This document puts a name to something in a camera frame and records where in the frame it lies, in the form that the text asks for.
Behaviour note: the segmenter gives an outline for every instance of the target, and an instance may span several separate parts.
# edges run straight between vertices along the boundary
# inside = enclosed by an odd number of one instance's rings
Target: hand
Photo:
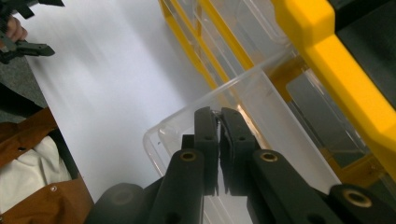
[[[10,38],[13,42],[17,42],[18,40],[24,40],[27,36],[27,31],[21,26],[21,22],[10,16],[7,23],[7,32],[6,36]],[[0,48],[2,48],[4,44],[0,41]]]

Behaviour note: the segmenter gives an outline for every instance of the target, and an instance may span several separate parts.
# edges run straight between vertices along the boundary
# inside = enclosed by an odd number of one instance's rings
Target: white cloth
[[[48,184],[70,179],[55,142],[47,136],[0,169],[0,214]]]

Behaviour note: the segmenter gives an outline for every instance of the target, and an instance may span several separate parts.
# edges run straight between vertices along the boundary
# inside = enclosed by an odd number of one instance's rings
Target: transparent plastic container
[[[312,70],[295,78],[287,89],[298,111],[320,140],[322,146],[318,147],[329,150],[341,167],[369,153],[370,149]]]
[[[213,66],[211,60],[209,60],[204,53],[203,49],[200,45],[196,45],[194,48],[195,54],[198,56],[199,60],[201,61],[202,65],[205,67],[208,74],[212,77],[212,79],[218,84],[221,85],[223,80],[221,80],[219,72],[216,71],[215,67]]]
[[[210,0],[254,64],[263,62],[290,42],[275,22],[270,1]]]
[[[186,38],[189,41],[189,44],[193,47],[196,46],[196,40],[194,38],[194,35],[191,33],[189,28],[187,27],[187,24],[181,19],[180,15],[177,13],[175,7],[171,3],[170,0],[165,0],[164,1],[165,5],[168,7],[169,11],[172,13],[173,18],[177,22],[178,27],[180,27],[181,31],[183,32],[183,35],[186,36]]]
[[[190,20],[191,24],[195,24],[194,12],[197,8],[197,0],[170,0],[176,1],[183,8],[184,13]]]
[[[232,50],[224,41],[223,37],[206,13],[201,11],[200,13],[196,13],[195,16],[197,21],[201,24],[200,37],[210,48],[227,76],[231,79],[244,73],[245,69],[238,62]]]
[[[194,111],[211,106],[214,110],[230,107],[240,111],[262,148],[282,153],[313,188],[327,193],[338,184],[338,178],[265,74],[292,57],[290,51],[280,52],[148,130],[144,146],[159,175],[165,175],[171,155],[180,150],[182,135],[193,133]],[[219,169],[219,196],[205,197],[205,223],[251,223],[247,198],[224,192]]]

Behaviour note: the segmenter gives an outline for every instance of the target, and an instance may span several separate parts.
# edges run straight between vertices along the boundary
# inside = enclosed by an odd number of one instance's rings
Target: yellow metal bar
[[[201,60],[195,54],[193,46],[190,45],[190,41],[187,39],[187,37],[184,35],[183,31],[180,29],[179,25],[177,24],[177,21],[175,20],[175,18],[172,15],[172,12],[169,10],[168,6],[165,4],[165,0],[160,0],[159,2],[160,2],[161,10],[163,12],[163,16],[165,17],[165,20],[168,23],[168,26],[171,28],[172,32],[174,33],[175,37],[177,38],[177,41],[180,43],[181,47],[184,49],[184,51],[186,52],[190,61],[195,66],[195,68],[198,70],[198,72],[200,72],[203,75],[203,77],[206,80],[209,87],[212,90],[214,90],[218,85],[213,80],[212,76],[210,76],[210,74],[207,72],[206,68],[202,65]]]
[[[171,0],[171,3],[173,4],[173,6],[174,6],[176,12],[178,13],[178,15],[180,16],[180,18],[186,23],[187,28],[194,35],[194,37],[197,39],[199,46],[204,51],[208,60],[210,62],[212,62],[212,65],[215,68],[216,72],[219,74],[219,77],[221,78],[221,80],[224,83],[228,82],[230,79],[228,78],[227,74],[224,72],[224,69],[221,67],[218,60],[211,52],[211,50],[207,47],[205,41],[200,36],[198,36],[197,31],[194,30],[192,24],[189,22],[189,19],[188,19],[186,13],[184,13],[183,8],[180,6],[180,4],[177,2],[177,0]]]
[[[273,4],[279,25],[396,180],[396,111],[334,33],[330,3],[273,0]]]

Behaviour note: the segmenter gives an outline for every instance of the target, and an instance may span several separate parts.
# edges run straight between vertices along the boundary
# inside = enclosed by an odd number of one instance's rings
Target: table surface
[[[159,175],[143,135],[210,92],[155,0],[64,0],[21,19],[27,40],[56,54],[29,57],[40,89],[93,199]]]

